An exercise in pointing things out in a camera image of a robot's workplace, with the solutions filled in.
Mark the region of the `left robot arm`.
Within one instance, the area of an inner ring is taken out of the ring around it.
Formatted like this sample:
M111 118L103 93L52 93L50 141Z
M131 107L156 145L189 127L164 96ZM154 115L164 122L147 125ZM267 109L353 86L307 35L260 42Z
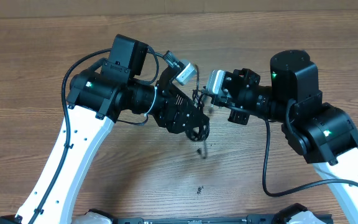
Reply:
M1 216L0 224L114 223L100 210L74 217L73 209L96 152L124 110L153 117L161 128L192 141L208 137L201 101L180 89L199 73L196 65L124 35L95 56L79 74L69 70L64 76L57 141L32 193L15 214Z

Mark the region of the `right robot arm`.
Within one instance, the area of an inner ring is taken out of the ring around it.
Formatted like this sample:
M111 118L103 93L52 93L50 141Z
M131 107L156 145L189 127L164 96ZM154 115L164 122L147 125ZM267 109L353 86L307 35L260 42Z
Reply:
M320 179L285 195L327 185L350 223L358 223L358 129L342 109L325 103L318 68L303 50L285 50L270 59L269 86L248 68L215 70L206 84L213 105L230 109L232 123L250 116L281 124L288 145L314 167Z

